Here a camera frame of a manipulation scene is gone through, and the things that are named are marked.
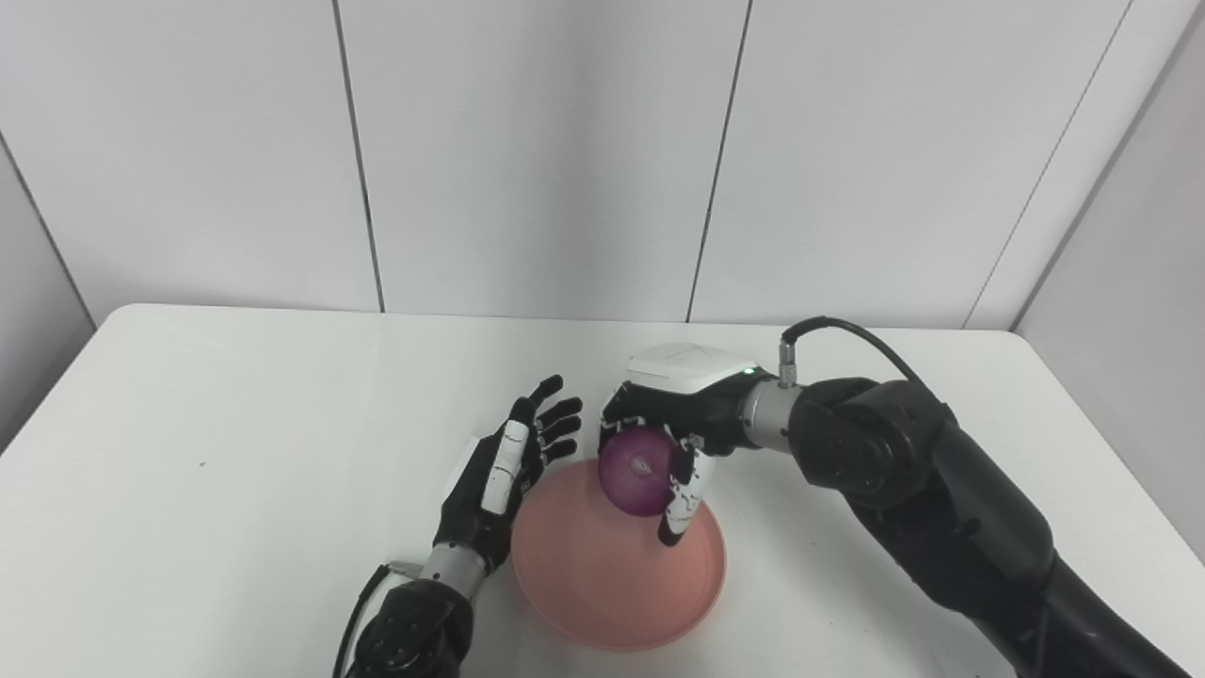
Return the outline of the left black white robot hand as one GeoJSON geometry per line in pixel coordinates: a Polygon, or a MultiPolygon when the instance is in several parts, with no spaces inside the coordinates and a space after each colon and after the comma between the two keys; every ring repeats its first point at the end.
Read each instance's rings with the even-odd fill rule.
{"type": "Polygon", "coordinates": [[[505,564],[523,499],[556,460],[578,450],[584,400],[560,396],[564,379],[551,375],[515,400],[507,417],[475,447],[443,499],[433,546],[470,552],[484,574],[505,564]]]}

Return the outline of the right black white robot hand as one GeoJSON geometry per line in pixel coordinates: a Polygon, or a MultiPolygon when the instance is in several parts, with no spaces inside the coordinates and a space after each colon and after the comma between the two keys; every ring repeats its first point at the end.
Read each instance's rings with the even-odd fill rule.
{"type": "Polygon", "coordinates": [[[637,426],[672,441],[668,505],[657,531],[663,546],[678,546],[690,527],[718,460],[752,449],[745,403],[769,377],[756,361],[706,344],[657,344],[631,356],[621,387],[602,405],[599,449],[637,426]]]}

